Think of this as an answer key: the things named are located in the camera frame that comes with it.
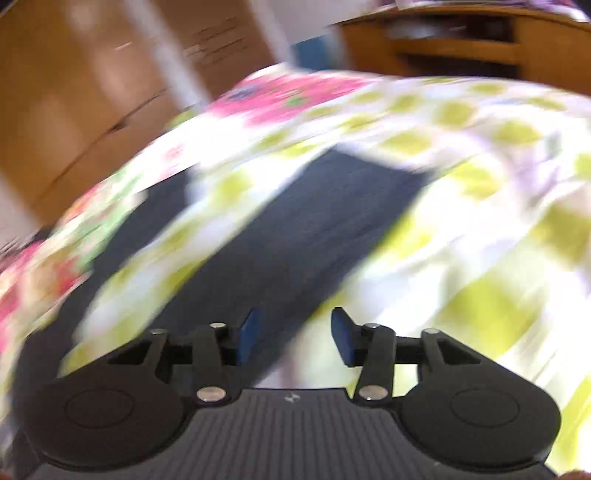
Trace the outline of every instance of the yellow-green pattern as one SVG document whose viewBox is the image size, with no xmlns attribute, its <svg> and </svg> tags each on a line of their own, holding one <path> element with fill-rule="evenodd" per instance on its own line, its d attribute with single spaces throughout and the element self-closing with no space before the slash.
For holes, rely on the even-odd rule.
<svg viewBox="0 0 591 480">
<path fill-rule="evenodd" d="M 435 123 L 451 129 L 463 128 L 470 122 L 476 108 L 468 102 L 448 100 L 436 110 Z"/>
<path fill-rule="evenodd" d="M 413 156 L 431 147 L 431 140 L 428 134 L 411 129 L 387 138 L 381 147 L 392 153 Z"/>
</svg>

